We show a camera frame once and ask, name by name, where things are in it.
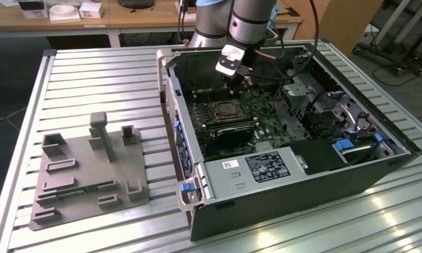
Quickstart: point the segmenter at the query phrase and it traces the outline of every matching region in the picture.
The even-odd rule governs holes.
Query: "desk leg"
[[[299,24],[291,24],[285,29],[284,41],[292,41],[297,32]]]
[[[109,29],[109,38],[111,47],[121,47],[119,40],[121,29]]]

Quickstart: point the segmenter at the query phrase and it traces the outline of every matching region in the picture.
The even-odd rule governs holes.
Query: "wooden desk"
[[[101,1],[105,9],[109,9],[109,0]],[[43,30],[75,30],[86,28],[110,27],[110,14],[106,11],[103,18],[83,18],[81,22],[51,24],[50,18],[27,19],[19,6],[4,7],[0,3],[0,32],[3,31],[43,31]]]
[[[102,19],[85,18],[81,22],[51,24],[49,18],[26,19],[19,6],[6,8],[0,4],[0,37],[46,37],[67,35],[106,34],[111,47],[121,47],[119,34],[176,32],[178,12],[176,0],[156,0],[153,8],[135,12],[123,7],[118,0],[102,0],[105,15]],[[286,29],[285,40],[292,40],[301,17],[278,15],[276,24]],[[185,30],[194,31],[196,22],[185,22]]]

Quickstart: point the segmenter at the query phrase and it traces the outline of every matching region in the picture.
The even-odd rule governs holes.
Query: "metal bracket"
[[[157,71],[158,71],[158,90],[165,91],[164,85],[164,67],[174,59],[174,52],[170,48],[164,48],[157,52]]]

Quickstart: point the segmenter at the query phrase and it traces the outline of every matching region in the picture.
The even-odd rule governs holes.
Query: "cardboard box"
[[[85,18],[102,18],[103,11],[103,5],[101,3],[83,3],[81,16]]]

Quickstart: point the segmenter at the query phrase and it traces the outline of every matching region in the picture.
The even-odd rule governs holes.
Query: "motherboard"
[[[274,94],[248,90],[237,99],[189,105],[206,161],[285,147],[292,137],[274,108]]]

